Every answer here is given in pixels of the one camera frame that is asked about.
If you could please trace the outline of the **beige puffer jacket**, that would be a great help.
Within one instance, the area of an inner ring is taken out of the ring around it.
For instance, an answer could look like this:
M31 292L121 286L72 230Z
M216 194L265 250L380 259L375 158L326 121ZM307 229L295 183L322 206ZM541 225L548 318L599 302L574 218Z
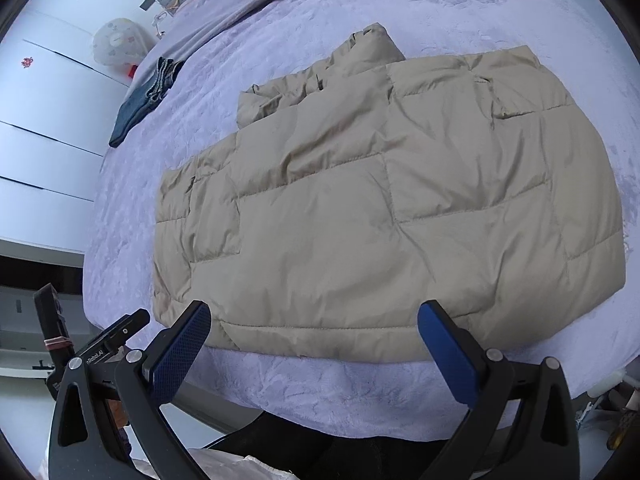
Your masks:
M211 347L422 361L436 300L484 346L547 339L626 282L600 134L526 47L406 58L373 24L245 90L238 128L163 175L153 313Z

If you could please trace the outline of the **white wardrobe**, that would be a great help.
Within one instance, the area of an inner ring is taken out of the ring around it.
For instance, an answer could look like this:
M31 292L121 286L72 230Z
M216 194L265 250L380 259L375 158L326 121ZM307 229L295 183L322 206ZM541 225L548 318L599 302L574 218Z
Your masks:
M1 252L79 268L126 73L91 35L25 6L1 41Z

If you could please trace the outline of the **folded blue jeans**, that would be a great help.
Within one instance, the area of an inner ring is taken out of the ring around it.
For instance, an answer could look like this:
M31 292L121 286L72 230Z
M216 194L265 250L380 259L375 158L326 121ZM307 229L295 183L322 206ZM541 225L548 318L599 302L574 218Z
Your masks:
M160 105L168 90L174 85L183 64L183 61L171 58L157 60L151 76L135 88L119 107L108 141L110 148L118 148L128 132Z

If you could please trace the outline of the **lavender bed blanket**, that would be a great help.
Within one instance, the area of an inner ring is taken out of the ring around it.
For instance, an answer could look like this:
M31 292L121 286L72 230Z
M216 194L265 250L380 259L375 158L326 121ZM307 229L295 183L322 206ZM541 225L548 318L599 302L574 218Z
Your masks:
M522 361L558 358L581 394L639 353L639 64L598 0L276 0L209 40L164 102L103 159L84 263L84 308L105 327L152 304L152 247L163 173L235 128L253 84L326 58L378 23L409 58L530 47L598 129L625 222L627 281L601 307ZM181 408L232 429L257 410L344 437L448 437L462 416L427 362L367 365L206 348Z

